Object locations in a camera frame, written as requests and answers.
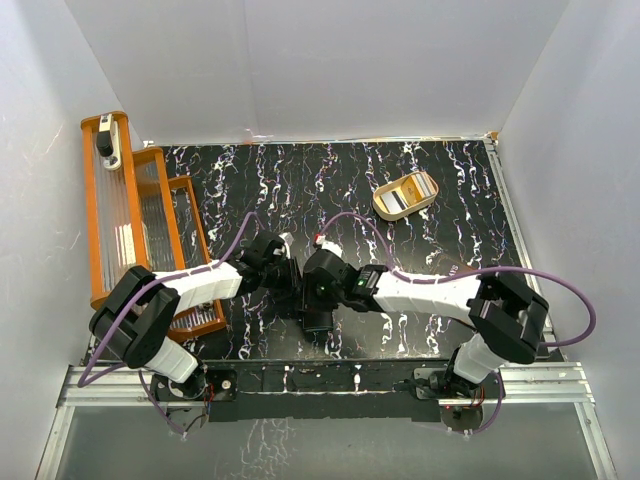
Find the blue credit card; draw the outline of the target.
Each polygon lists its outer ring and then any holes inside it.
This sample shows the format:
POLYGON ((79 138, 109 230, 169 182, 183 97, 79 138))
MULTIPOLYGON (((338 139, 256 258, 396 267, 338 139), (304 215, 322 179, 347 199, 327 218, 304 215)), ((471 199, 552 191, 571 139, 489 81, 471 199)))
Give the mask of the blue credit card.
POLYGON ((331 332, 334 328, 333 311, 304 309, 301 311, 301 325, 304 334, 331 332))

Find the white magnetic stripe card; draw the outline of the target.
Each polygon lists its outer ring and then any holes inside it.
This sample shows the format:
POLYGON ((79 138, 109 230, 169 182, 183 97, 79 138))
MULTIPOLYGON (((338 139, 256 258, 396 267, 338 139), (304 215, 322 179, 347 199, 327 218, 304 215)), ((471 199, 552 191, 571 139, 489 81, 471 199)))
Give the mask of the white magnetic stripe card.
POLYGON ((380 199, 384 203, 389 214, 399 214, 407 208, 407 204, 403 197, 396 190, 390 190, 383 193, 380 199))

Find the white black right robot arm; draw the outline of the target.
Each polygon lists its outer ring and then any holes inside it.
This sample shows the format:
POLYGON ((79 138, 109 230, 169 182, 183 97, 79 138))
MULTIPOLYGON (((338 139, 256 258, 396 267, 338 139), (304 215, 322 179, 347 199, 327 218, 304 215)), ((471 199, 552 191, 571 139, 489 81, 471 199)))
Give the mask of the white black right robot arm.
POLYGON ((530 364, 542 342, 548 302, 518 276, 495 269, 462 277, 409 274, 384 265, 355 268, 319 248, 302 269, 304 316, 357 312, 424 313, 471 327, 445 369, 416 381, 432 398, 470 397, 505 363, 530 364))

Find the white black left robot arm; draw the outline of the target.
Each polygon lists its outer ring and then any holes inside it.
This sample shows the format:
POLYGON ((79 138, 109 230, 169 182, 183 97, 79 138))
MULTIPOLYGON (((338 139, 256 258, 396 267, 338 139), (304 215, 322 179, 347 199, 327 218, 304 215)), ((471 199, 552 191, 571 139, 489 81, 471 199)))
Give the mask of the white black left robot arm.
POLYGON ((182 397, 206 387, 200 362, 169 338, 174 317, 260 288, 289 293, 298 281, 290 233, 260 231, 241 253, 193 269, 154 273, 130 268, 90 320, 91 333, 130 369, 166 377, 182 397))

